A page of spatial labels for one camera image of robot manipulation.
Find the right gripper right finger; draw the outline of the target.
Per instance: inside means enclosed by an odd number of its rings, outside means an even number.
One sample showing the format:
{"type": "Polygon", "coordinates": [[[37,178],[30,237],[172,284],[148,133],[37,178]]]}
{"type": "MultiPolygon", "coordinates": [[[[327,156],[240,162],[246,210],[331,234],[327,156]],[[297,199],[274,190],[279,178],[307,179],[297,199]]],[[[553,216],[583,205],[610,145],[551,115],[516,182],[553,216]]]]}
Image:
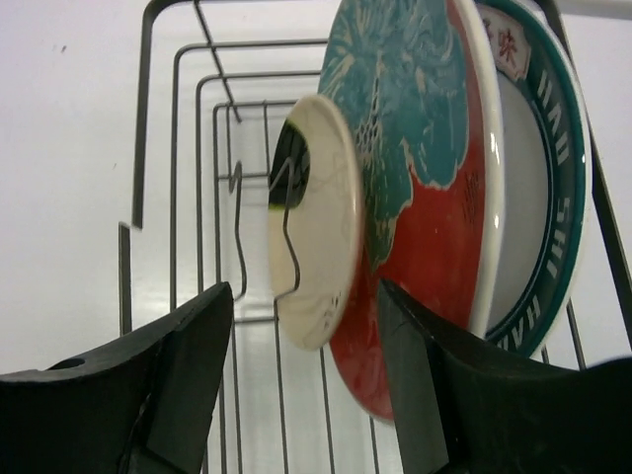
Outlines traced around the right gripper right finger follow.
{"type": "Polygon", "coordinates": [[[378,326],[407,473],[627,473],[631,361],[572,370],[504,351],[382,280],[378,326]]]}

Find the white plate teal lettered rim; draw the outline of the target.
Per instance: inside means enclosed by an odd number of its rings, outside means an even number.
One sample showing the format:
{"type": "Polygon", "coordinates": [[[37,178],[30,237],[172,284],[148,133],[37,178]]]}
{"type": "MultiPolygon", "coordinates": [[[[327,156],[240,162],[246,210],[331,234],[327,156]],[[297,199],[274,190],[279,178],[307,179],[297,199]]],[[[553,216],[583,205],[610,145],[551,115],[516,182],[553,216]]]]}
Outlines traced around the white plate teal lettered rim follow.
{"type": "Polygon", "coordinates": [[[592,153],[571,60],[518,1],[476,4],[495,59],[504,119],[506,226],[485,338],[530,357],[566,308],[583,252],[592,153]]]}

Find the cream plate with flower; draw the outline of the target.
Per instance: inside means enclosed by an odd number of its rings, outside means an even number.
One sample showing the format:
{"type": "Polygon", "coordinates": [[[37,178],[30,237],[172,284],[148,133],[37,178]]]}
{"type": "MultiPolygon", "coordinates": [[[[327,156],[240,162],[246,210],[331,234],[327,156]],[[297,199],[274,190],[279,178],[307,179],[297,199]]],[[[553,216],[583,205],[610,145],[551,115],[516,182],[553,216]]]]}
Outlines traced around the cream plate with flower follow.
{"type": "Polygon", "coordinates": [[[334,335],[356,279],[363,240],[356,149],[335,104],[301,98],[286,117],[269,177],[268,256],[276,316],[298,348],[334,335]]]}

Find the red and teal plate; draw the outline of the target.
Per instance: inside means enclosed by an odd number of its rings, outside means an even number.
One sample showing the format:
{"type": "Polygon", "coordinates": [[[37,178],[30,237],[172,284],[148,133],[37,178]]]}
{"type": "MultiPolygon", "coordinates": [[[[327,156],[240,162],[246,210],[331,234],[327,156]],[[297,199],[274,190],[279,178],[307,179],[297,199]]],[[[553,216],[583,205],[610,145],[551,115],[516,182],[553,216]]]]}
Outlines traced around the red and teal plate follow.
{"type": "Polygon", "coordinates": [[[318,90],[348,122],[363,182],[361,263],[330,348],[355,400],[393,419],[377,287],[396,282],[484,336],[505,217],[500,88],[471,1],[344,1],[318,90]]]}

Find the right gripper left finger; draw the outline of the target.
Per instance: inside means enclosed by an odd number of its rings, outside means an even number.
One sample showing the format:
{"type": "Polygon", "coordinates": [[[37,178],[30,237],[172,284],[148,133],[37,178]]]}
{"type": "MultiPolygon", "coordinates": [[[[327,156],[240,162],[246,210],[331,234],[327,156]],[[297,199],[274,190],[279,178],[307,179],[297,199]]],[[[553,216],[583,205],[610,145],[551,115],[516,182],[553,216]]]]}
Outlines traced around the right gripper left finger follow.
{"type": "Polygon", "coordinates": [[[199,473],[232,322],[221,282],[103,346],[2,375],[2,472],[199,473]]]}

